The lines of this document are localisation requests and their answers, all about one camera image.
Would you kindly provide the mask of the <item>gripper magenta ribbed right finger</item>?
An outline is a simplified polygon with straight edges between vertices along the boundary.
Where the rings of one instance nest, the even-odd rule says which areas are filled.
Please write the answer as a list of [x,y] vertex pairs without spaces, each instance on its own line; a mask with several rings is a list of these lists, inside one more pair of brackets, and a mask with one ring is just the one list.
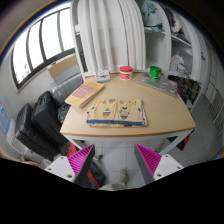
[[146,184],[183,169],[170,155],[160,155],[140,144],[134,145],[134,154]]

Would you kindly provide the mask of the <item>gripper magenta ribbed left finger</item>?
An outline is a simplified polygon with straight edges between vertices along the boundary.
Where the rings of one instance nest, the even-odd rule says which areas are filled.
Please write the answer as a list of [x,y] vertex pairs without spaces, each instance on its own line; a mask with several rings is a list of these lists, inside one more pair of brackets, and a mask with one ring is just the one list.
[[95,146],[87,146],[69,157],[59,156],[46,171],[81,186],[95,155]]

